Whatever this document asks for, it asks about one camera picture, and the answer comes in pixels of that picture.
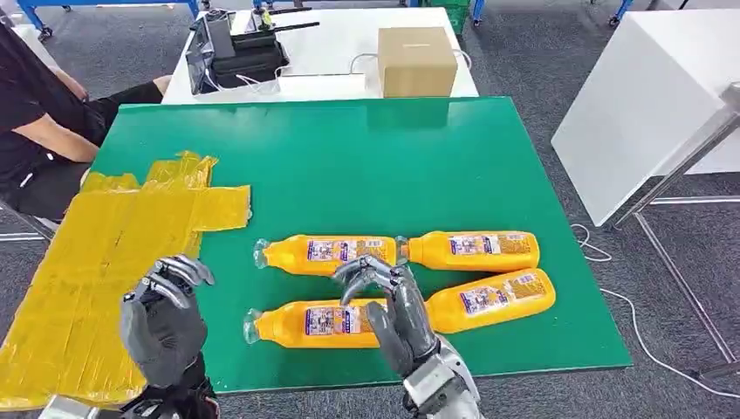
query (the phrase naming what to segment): black shirt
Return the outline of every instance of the black shirt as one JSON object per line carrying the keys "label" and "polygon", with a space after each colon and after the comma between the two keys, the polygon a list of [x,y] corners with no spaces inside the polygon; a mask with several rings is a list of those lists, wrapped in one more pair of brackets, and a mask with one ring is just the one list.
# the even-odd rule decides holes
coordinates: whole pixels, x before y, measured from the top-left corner
{"label": "black shirt", "polygon": [[44,113],[90,142],[103,141],[102,115],[78,99],[12,29],[0,24],[0,195],[17,189],[33,171],[68,162],[11,131]]}

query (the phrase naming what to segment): juice bottle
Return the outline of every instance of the juice bottle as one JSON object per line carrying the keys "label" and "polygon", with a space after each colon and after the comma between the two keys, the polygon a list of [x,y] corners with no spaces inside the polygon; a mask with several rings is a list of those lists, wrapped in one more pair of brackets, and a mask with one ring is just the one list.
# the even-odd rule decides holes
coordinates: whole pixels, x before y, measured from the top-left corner
{"label": "juice bottle", "polygon": [[[284,347],[377,347],[365,305],[384,299],[296,301],[272,312],[250,310],[248,343],[272,340]],[[541,313],[555,303],[555,289],[540,269],[524,269],[435,293],[426,303],[432,329],[457,333]]]}
{"label": "juice bottle", "polygon": [[507,272],[539,262],[537,239],[522,231],[432,231],[397,240],[401,255],[431,269]]}
{"label": "juice bottle", "polygon": [[391,237],[299,234],[276,243],[257,240],[254,258],[259,268],[275,266],[299,275],[331,277],[340,265],[365,254],[397,264],[396,249]]}
{"label": "juice bottle", "polygon": [[272,340],[284,347],[378,347],[365,306],[384,299],[354,299],[342,307],[336,299],[295,301],[275,311],[250,310],[244,321],[247,343]]}
{"label": "juice bottle", "polygon": [[457,333],[541,313],[555,303],[555,289],[541,269],[524,269],[442,290],[427,301],[439,333]]}

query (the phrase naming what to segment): yellow tape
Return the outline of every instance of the yellow tape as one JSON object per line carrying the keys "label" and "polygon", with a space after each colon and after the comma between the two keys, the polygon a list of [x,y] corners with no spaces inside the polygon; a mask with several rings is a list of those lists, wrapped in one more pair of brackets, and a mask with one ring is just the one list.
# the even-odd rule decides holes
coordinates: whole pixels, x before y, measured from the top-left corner
{"label": "yellow tape", "polygon": [[59,394],[121,404],[144,386],[119,338],[121,297],[160,257],[196,257],[200,231],[244,227],[250,189],[209,188],[213,157],[156,161],[131,174],[91,173],[38,267],[0,348],[0,410]]}

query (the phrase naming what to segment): bottle cap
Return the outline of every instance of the bottle cap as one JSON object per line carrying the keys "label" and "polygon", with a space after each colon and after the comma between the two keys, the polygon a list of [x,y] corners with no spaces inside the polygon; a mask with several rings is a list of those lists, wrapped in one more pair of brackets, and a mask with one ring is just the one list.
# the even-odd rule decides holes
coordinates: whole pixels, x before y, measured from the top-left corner
{"label": "bottle cap", "polygon": [[257,330],[257,319],[260,317],[262,317],[262,312],[254,308],[251,308],[244,316],[244,340],[250,345],[260,340]]}
{"label": "bottle cap", "polygon": [[264,250],[267,249],[269,246],[270,242],[263,238],[260,238],[255,243],[253,255],[255,258],[255,265],[258,269],[262,269],[267,266],[267,257],[264,255]]}
{"label": "bottle cap", "polygon": [[395,238],[395,263],[405,264],[408,262],[408,239],[404,236]]}

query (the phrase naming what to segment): white table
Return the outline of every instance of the white table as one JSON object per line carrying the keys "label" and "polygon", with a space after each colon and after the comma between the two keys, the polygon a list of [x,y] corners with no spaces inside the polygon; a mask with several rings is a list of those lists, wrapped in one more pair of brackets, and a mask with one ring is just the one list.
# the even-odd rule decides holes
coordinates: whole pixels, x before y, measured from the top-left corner
{"label": "white table", "polygon": [[[239,11],[232,26],[232,33],[246,27],[249,11]],[[453,49],[460,49],[455,33],[449,24],[447,13],[442,8],[407,9],[337,9],[308,10],[284,15],[275,15],[277,26],[320,22],[319,26],[279,32],[277,39],[283,44],[291,61],[286,75],[344,74],[349,73],[350,61],[363,52],[378,51],[378,29],[391,27],[441,26],[447,32]],[[189,45],[192,33],[185,46]],[[478,91],[461,56],[457,59],[458,69],[451,96],[477,96]],[[363,92],[348,92],[342,86],[327,86],[320,93],[295,95],[254,93],[252,87],[245,86],[193,96],[190,93],[188,66],[183,49],[177,63],[169,88],[162,103],[239,103],[255,101],[287,100],[340,100],[380,97],[378,87],[377,62],[373,58],[360,58],[354,67],[355,72],[367,75],[367,86]]]}
{"label": "white table", "polygon": [[[552,138],[593,223],[713,132],[740,80],[740,10],[627,13]],[[740,134],[689,174],[740,171]]]}

